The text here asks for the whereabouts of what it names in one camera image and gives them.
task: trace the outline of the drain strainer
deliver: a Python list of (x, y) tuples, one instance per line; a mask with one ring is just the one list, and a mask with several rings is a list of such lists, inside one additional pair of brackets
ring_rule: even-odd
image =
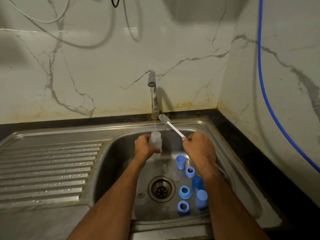
[(167, 202), (172, 199), (176, 191), (176, 186), (171, 178), (158, 176), (152, 179), (148, 186), (150, 197), (156, 202)]

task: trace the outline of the hand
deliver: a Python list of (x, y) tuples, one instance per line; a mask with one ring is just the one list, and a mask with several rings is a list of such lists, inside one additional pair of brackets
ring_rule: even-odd
[(186, 137), (182, 138), (183, 148), (195, 164), (201, 176), (206, 173), (208, 169), (218, 167), (216, 164), (217, 157), (214, 145), (206, 134), (197, 131), (188, 136), (188, 139)]
[(138, 137), (134, 141), (134, 157), (138, 160), (141, 160), (143, 165), (146, 163), (146, 161), (152, 156), (154, 153), (161, 153), (162, 150), (159, 148), (156, 148), (152, 145), (149, 145), (149, 139), (151, 135), (144, 134)]

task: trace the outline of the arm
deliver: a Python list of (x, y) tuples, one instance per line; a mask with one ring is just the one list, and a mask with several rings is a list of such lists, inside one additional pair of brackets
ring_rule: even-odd
[(208, 136), (197, 131), (188, 138), (182, 138), (183, 147), (198, 169), (208, 193), (214, 238), (269, 239), (219, 172), (215, 148)]
[(150, 135), (135, 141), (135, 156), (114, 185), (99, 199), (78, 223), (67, 240), (128, 239), (137, 181), (141, 169), (153, 153)]

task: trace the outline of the metal faucet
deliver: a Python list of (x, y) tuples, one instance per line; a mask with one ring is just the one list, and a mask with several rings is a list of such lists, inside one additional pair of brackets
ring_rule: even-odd
[(158, 98), (157, 98), (156, 74), (154, 71), (151, 71), (149, 73), (148, 87), (150, 87), (150, 91), (151, 91), (153, 117), (157, 118), (160, 114), (160, 111), (158, 107)]

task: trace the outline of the marble wall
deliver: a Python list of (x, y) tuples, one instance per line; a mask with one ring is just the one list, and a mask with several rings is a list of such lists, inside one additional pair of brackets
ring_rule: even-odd
[(0, 123), (216, 108), (243, 2), (0, 0)]
[[(320, 206), (320, 174), (285, 139), (262, 97), (257, 69), (258, 4), (259, 0), (249, 0), (238, 18), (218, 109)], [(287, 133), (317, 165), (319, 37), (320, 0), (264, 0), (261, 58), (266, 93)]]

